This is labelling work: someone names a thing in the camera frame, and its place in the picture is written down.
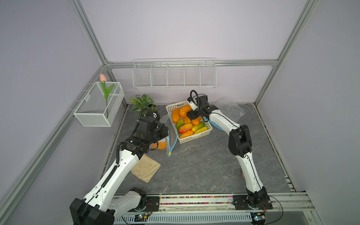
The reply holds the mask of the green mango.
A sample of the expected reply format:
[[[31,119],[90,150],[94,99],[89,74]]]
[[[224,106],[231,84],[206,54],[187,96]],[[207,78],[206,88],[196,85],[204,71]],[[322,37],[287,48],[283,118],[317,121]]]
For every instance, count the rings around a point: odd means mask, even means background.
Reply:
[[[192,131],[195,133],[196,131],[198,131],[199,129],[201,129],[203,127],[205,127],[205,122],[201,121],[201,122],[199,122],[198,125],[194,125],[192,127]]]

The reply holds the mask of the large orange mango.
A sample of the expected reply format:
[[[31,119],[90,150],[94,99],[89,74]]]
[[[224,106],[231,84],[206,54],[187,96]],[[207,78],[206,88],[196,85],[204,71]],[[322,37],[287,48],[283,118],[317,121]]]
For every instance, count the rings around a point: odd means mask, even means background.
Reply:
[[[163,138],[160,141],[150,145],[150,150],[153,150],[153,149],[163,150],[166,148],[167,148],[167,138]]]

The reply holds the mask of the clear zip-top bag blue zipper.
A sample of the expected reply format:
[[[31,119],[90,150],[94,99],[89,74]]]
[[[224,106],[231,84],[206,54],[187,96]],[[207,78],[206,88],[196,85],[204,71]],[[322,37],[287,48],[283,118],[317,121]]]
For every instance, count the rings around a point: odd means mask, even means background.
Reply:
[[[174,149],[174,147],[177,143],[177,140],[178,140],[177,130],[175,129],[175,126],[169,115],[165,115],[165,116],[161,117],[160,122],[164,123],[166,125],[166,127],[169,128],[168,136],[166,137],[167,138],[167,148],[164,150],[166,150],[168,157],[171,157],[172,150]]]

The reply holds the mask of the red yellow mango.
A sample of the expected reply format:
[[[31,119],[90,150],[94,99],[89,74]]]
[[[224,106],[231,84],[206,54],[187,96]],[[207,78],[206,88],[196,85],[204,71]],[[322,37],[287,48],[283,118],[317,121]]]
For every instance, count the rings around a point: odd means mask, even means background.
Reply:
[[[178,129],[178,133],[179,133],[179,134],[185,134],[185,133],[187,133],[188,131],[190,131],[192,128],[193,128],[193,124],[192,124],[192,123],[184,124],[183,126],[181,126],[181,127]]]

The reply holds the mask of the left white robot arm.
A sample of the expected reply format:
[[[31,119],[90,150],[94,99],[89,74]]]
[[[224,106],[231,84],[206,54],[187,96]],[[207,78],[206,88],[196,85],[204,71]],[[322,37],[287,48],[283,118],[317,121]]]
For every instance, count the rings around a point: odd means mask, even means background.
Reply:
[[[115,220],[134,209],[146,207],[146,192],[132,188],[126,195],[113,200],[127,174],[149,151],[159,148],[168,137],[168,127],[158,114],[147,106],[139,113],[136,126],[127,139],[116,146],[116,158],[111,168],[83,199],[70,205],[75,225],[112,225]]]

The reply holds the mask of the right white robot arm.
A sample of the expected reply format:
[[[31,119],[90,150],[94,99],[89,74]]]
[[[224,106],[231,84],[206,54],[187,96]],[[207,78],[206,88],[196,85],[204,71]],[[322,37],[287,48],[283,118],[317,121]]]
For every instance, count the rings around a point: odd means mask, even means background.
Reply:
[[[229,119],[218,107],[208,103],[208,97],[205,94],[199,95],[195,90],[191,90],[187,101],[192,108],[187,113],[190,119],[201,117],[212,122],[228,135],[228,149],[239,161],[246,182],[248,206],[251,209],[265,207],[270,202],[270,198],[254,164],[248,126]]]

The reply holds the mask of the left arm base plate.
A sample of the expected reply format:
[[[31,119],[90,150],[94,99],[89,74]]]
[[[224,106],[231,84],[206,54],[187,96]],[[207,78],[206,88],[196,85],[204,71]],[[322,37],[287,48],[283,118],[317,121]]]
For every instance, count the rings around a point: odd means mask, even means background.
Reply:
[[[160,207],[160,197],[148,196],[144,206],[140,205],[135,209],[129,210],[129,212],[158,212]]]

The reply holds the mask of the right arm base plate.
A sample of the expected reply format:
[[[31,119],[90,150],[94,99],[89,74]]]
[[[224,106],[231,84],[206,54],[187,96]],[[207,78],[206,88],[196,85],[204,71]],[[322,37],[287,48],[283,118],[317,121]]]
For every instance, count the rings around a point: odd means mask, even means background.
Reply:
[[[260,203],[258,206],[250,206],[247,195],[233,195],[232,205],[235,206],[236,210],[260,210],[267,211],[272,210],[273,205],[270,199],[265,200]]]

